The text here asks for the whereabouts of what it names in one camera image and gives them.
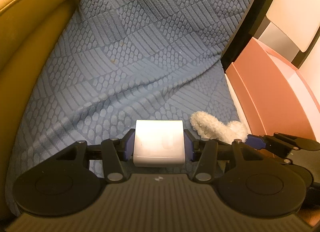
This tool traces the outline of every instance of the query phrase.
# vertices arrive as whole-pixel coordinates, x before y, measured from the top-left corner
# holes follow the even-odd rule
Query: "seat cushion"
[[[8,162],[21,117],[33,86],[61,32],[75,11],[77,0],[59,5],[20,45],[0,71],[0,220],[10,216],[4,199]]]
[[[0,0],[0,70],[23,40],[65,0]]]

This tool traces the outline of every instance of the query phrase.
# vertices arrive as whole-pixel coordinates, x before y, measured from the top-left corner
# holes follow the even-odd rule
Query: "blue blanket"
[[[76,140],[122,137],[137,119],[206,111],[238,120],[219,61],[251,0],[80,0],[34,87],[7,172],[15,179]],[[182,168],[130,172],[191,173]],[[100,161],[90,170],[103,176]]]

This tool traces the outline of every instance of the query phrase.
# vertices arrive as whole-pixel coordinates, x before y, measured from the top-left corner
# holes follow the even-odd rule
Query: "white foam block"
[[[181,120],[137,120],[133,163],[139,167],[180,166],[185,163]]]

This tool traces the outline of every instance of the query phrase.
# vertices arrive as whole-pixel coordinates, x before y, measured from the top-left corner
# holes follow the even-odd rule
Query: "white fluffy toy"
[[[231,144],[234,139],[246,141],[248,131],[239,121],[231,121],[227,125],[206,112],[198,111],[190,117],[191,125],[201,138],[218,139]]]

